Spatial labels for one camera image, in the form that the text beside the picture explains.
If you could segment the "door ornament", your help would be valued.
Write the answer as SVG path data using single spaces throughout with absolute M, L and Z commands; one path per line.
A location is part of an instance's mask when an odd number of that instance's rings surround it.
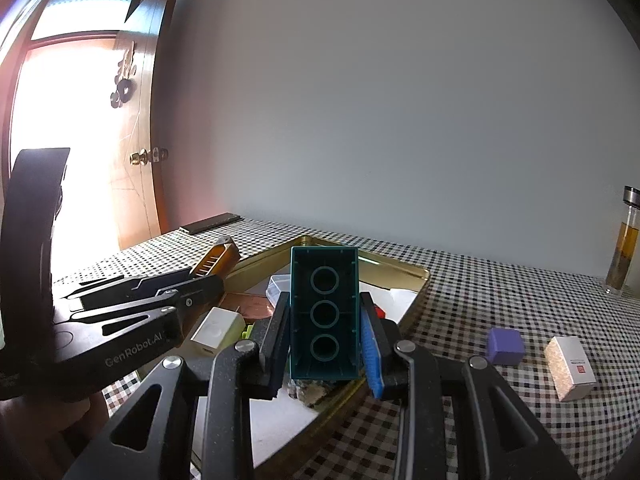
M 134 93 L 134 82 L 132 78 L 137 71 L 134 64 L 134 54 L 136 53 L 136 43 L 130 42 L 126 47 L 122 59 L 117 63 L 117 72 L 114 76 L 115 90 L 111 93 L 110 104 L 113 108 L 119 108 L 127 103 Z

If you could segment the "copper brown box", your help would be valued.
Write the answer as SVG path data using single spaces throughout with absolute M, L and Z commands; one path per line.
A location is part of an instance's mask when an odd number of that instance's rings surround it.
M 252 324 L 263 318 L 271 318 L 274 307 L 265 296 L 246 292 L 227 292 L 218 307 L 239 313 L 246 324 Z

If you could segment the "white small box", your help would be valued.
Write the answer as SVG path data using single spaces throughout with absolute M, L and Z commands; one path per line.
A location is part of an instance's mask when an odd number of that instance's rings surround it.
M 233 346 L 245 330 L 245 321 L 238 312 L 213 307 L 195 330 L 191 342 L 206 356 L 216 356 Z

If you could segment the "brown long box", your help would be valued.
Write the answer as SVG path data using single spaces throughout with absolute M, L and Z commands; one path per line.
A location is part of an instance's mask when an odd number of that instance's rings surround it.
M 233 271 L 240 261 L 238 246 L 230 236 L 223 236 L 205 256 L 192 268 L 192 278 L 204 278 L 204 276 L 217 275 L 222 280 Z

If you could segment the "clear plastic case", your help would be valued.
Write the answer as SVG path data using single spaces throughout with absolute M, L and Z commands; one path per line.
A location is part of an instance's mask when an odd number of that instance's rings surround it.
M 270 276 L 267 288 L 266 298 L 269 300 L 273 307 L 277 307 L 279 298 L 282 292 L 289 292 L 291 290 L 291 275 L 290 274 L 274 274 Z

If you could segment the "white oriental club box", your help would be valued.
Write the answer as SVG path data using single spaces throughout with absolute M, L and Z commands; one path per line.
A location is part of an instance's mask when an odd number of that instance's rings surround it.
M 544 357 L 560 402 L 583 399 L 597 385 L 596 375 L 578 337 L 552 337 L 544 348 Z

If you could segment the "gold metal tray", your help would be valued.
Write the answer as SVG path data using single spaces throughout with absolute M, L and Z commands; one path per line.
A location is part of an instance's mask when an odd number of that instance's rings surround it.
M 205 479 L 254 476 L 250 401 L 276 398 L 285 378 L 363 381 L 364 346 L 380 322 L 360 284 L 420 292 L 427 270 L 314 238 L 291 247 L 290 288 L 264 328 L 222 350 L 210 369 Z

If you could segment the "glass tea bottle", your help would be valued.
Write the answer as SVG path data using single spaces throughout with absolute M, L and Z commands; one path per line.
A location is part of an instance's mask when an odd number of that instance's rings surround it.
M 626 185 L 623 192 L 626 212 L 620 222 L 614 254 L 604 280 L 608 294 L 620 295 L 626 284 L 639 236 L 639 189 Z

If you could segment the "teal building block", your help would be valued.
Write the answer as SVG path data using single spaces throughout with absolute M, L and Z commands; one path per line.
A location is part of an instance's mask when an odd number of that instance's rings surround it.
M 360 374 L 358 249 L 291 249 L 290 374 L 297 380 L 352 380 Z

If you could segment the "wooden door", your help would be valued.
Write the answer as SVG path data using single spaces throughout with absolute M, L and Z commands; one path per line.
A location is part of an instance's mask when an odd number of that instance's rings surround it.
M 119 61 L 130 42 L 136 43 L 131 99 L 114 108 L 120 123 L 114 155 L 111 188 L 113 191 L 118 244 L 122 249 L 159 236 L 167 230 L 162 162 L 132 166 L 129 155 L 142 148 L 163 148 L 154 140 L 153 122 L 157 57 L 166 44 L 177 0 L 142 0 L 126 19 L 116 37 Z

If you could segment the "brass door knob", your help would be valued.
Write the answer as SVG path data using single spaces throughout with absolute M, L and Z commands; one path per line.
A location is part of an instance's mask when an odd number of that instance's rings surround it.
M 145 166 L 147 164 L 157 164 L 168 159 L 169 152 L 167 148 L 151 148 L 147 150 L 142 148 L 140 151 L 129 155 L 129 163 L 132 166 Z

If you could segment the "purple cube box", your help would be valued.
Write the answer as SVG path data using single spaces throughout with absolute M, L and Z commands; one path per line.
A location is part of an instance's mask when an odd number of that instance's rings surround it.
M 525 356 L 521 333 L 510 328 L 491 327 L 487 335 L 486 356 L 494 365 L 517 366 Z

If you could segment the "dark flat bar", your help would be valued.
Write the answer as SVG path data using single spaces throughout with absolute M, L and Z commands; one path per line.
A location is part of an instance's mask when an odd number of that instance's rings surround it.
M 181 229 L 185 230 L 190 235 L 195 235 L 201 232 L 220 228 L 221 226 L 228 226 L 228 224 L 241 220 L 242 217 L 239 214 L 224 212 L 223 214 L 216 214 L 216 216 L 213 217 L 208 217 L 202 220 L 185 224 L 181 227 Z

